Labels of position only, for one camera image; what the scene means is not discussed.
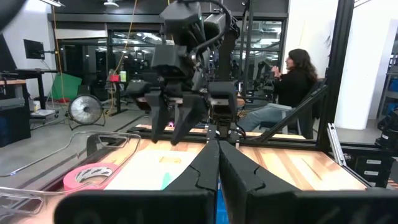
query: clear plastic tray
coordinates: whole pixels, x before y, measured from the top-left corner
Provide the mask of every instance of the clear plastic tray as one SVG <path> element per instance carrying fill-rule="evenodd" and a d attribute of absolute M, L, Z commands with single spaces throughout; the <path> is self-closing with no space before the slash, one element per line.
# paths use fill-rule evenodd
<path fill-rule="evenodd" d="M 0 223 L 53 223 L 61 199 L 77 190 L 104 187 L 132 158 L 140 140 L 136 134 L 78 132 L 65 147 L 15 170 L 0 172 Z M 97 162 L 117 168 L 109 176 L 86 179 L 77 189 L 65 191 L 66 174 Z"/>

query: pink tape roll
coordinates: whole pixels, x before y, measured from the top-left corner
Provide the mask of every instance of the pink tape roll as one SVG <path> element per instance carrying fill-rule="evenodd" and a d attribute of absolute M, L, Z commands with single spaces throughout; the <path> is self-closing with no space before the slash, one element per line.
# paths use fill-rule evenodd
<path fill-rule="evenodd" d="M 80 188 L 85 185 L 82 183 L 84 180 L 90 177 L 109 177 L 117 168 L 118 166 L 112 163 L 96 163 L 78 167 L 63 178 L 63 187 L 65 191 Z M 100 186 L 88 185 L 79 190 L 104 190 L 108 183 L 109 179 Z"/>

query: person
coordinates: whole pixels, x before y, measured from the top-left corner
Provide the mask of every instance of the person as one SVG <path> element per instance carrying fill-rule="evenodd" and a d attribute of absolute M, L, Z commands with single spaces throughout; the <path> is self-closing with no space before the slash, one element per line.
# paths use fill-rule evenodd
<path fill-rule="evenodd" d="M 317 82 L 317 73 L 311 63 L 306 50 L 295 49 L 289 52 L 286 59 L 286 67 L 289 72 L 281 74 L 278 67 L 273 67 L 275 76 L 274 93 L 279 97 L 279 104 L 297 107 Z M 278 123 L 282 120 L 282 112 L 269 105 L 248 113 L 238 121 L 238 125 L 244 131 L 252 131 L 262 122 Z"/>

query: orange cable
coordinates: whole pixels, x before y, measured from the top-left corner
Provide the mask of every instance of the orange cable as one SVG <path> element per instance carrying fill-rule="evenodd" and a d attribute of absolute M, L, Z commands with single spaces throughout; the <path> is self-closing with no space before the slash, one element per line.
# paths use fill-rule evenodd
<path fill-rule="evenodd" d="M 135 3 L 134 3 L 134 9 L 132 10 L 132 15 L 131 15 L 131 16 L 134 16 L 134 13 L 136 12 L 137 2 L 138 2 L 138 0 L 136 0 Z M 129 39 L 130 39 L 130 33 L 131 33 L 131 28 L 132 28 L 132 22 L 133 22 L 133 19 L 131 19 L 131 22 L 130 22 L 129 33 L 128 33 L 128 35 L 127 35 L 126 44 L 124 45 L 124 51 L 126 51 L 126 49 L 127 49 L 127 43 L 129 42 Z M 114 70 L 115 72 L 118 72 L 118 69 L 119 69 L 120 64 L 121 64 L 121 62 L 122 62 L 122 60 L 123 60 L 123 57 L 124 57 L 124 52 L 122 52 L 122 56 L 120 57 L 118 66 L 117 66 L 116 69 Z M 110 107 L 110 109 L 108 110 L 108 112 L 111 111 L 112 109 L 113 109 L 113 85 L 112 85 L 112 83 L 111 83 L 111 107 Z"/>
<path fill-rule="evenodd" d="M 65 95 L 63 93 L 63 73 L 62 73 L 62 64 L 61 64 L 61 56 L 60 56 L 60 47 L 58 45 L 58 39 L 57 39 L 57 20 L 55 19 L 55 8 L 54 8 L 54 6 L 52 7 L 52 14 L 54 16 L 54 38 L 55 38 L 55 45 L 57 46 L 58 66 L 60 68 L 60 75 L 61 75 L 62 98 L 63 98 L 63 103 L 65 105 L 67 105 L 67 102 L 65 101 Z"/>

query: white label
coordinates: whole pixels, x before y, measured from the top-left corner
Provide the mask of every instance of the white label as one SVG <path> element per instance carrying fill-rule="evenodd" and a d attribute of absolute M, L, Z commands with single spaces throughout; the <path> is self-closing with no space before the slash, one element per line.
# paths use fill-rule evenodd
<path fill-rule="evenodd" d="M 365 171 L 365 175 L 379 175 L 379 172 L 376 171 Z"/>
<path fill-rule="evenodd" d="M 367 163 L 367 164 L 377 164 L 377 165 L 380 165 L 380 164 L 381 164 L 381 161 L 377 161 L 377 160 L 373 160 L 373 159 L 368 159 L 368 160 L 366 161 L 366 163 Z"/>

